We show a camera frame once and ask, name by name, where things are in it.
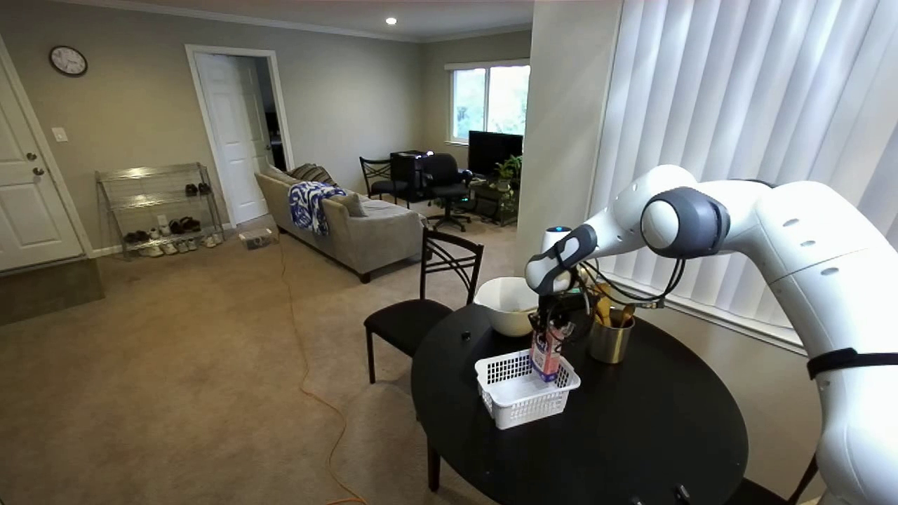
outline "light switch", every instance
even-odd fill
[[[61,127],[52,127],[57,144],[67,144],[67,131]]]

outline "gray sofa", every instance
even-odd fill
[[[367,283],[377,269],[422,258],[422,215],[401,206],[358,193],[349,199],[322,199],[327,234],[313,234],[290,220],[296,176],[278,169],[262,169],[255,179],[283,234],[349,266],[362,283]]]

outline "door frame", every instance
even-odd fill
[[[196,89],[196,100],[200,100],[200,112],[203,112],[203,127],[205,127],[205,141],[207,149],[214,152],[214,173],[223,186],[223,154],[219,145],[214,141],[214,120],[210,112],[205,107],[205,95],[203,95],[203,82],[200,82],[200,67],[196,67],[196,56],[251,56],[251,60],[264,60],[268,70],[271,70],[271,82],[272,82],[272,98],[276,98],[276,112],[278,112],[278,130],[282,130],[282,145],[283,145],[283,161],[286,165],[292,165],[292,135],[290,135],[290,124],[286,124],[286,107],[283,107],[283,89],[282,89],[282,72],[278,72],[278,53],[276,50],[259,50],[259,48],[223,48],[223,46],[186,46],[189,53],[189,65],[191,65],[191,79],[193,79],[193,89]]]
[[[75,207],[75,199],[73,199],[73,193],[67,192],[67,183],[66,183],[61,169],[59,169],[59,162],[57,162],[57,154],[53,154],[53,149],[52,149],[52,144],[47,144],[47,135],[45,135],[43,124],[36,120],[36,112],[35,112],[31,98],[29,98],[29,92],[26,92],[26,85],[22,85],[22,79],[19,79],[19,72],[17,72],[17,65],[12,61],[12,53],[7,50],[4,33],[0,33],[0,67],[4,67],[4,72],[10,75],[12,92],[15,92],[15,98],[17,98],[19,107],[22,107],[26,124],[29,124],[29,130],[31,130],[31,137],[35,137],[35,144],[36,144],[43,161],[45,161],[45,169],[47,169],[52,176],[53,176],[53,189],[57,189],[57,193],[59,193],[59,203],[61,203],[61,210],[66,210],[67,222],[73,224],[73,234],[75,234],[75,241],[80,241],[80,248],[81,248],[81,256],[88,256],[88,258],[102,258],[105,249],[92,249],[90,238],[88,238],[88,229],[84,229],[84,224],[81,224],[81,214],[80,214],[80,207]]]

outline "vertical blind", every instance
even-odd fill
[[[829,183],[898,245],[895,0],[626,0],[607,100],[592,210],[672,162]],[[652,291],[672,266],[647,249],[602,258]],[[797,343],[745,256],[691,260],[672,300]]]

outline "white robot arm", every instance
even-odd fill
[[[551,294],[585,258],[641,248],[750,256],[811,360],[826,503],[898,503],[898,309],[888,294],[898,252],[851,203],[819,183],[697,183],[659,165],[533,256],[529,283]]]

